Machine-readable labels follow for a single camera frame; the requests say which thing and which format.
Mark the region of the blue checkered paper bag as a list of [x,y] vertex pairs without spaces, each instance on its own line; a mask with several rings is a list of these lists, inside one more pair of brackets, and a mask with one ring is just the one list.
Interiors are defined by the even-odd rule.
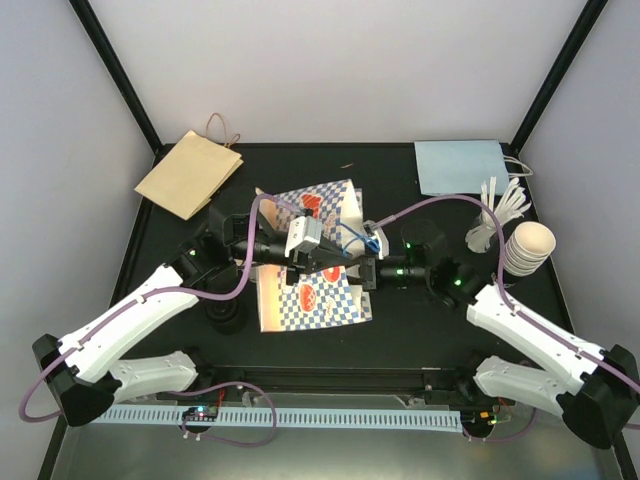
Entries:
[[[323,235],[341,254],[359,256],[365,244],[356,236],[364,230],[362,191],[350,179],[280,193],[279,198],[312,211]],[[355,267],[330,267],[302,274],[292,286],[286,269],[264,265],[255,269],[260,328],[262,332],[286,332],[341,327],[373,318],[370,296],[348,276]]]

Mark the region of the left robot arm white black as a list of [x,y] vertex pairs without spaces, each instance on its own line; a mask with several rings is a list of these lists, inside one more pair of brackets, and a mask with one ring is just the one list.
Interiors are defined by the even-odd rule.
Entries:
[[61,338],[45,334],[33,343],[40,380],[71,427],[84,426],[136,396],[176,391],[205,398],[214,388],[213,372],[181,351],[124,367],[117,363],[199,301],[234,301],[253,266],[281,266],[287,282],[294,283],[303,274],[353,263],[301,201],[249,187],[226,188],[215,194],[194,236],[136,290],[76,331]]

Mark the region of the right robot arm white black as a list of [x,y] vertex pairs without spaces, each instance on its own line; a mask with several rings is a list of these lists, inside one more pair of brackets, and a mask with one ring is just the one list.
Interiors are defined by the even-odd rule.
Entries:
[[508,398],[560,418],[595,448],[614,445],[639,407],[638,365],[629,350],[581,339],[509,296],[497,282],[452,257],[444,234],[429,220],[407,225],[403,240],[402,256],[380,251],[359,258],[364,289],[422,287],[534,363],[528,367],[497,356],[482,360],[455,377],[461,400]]

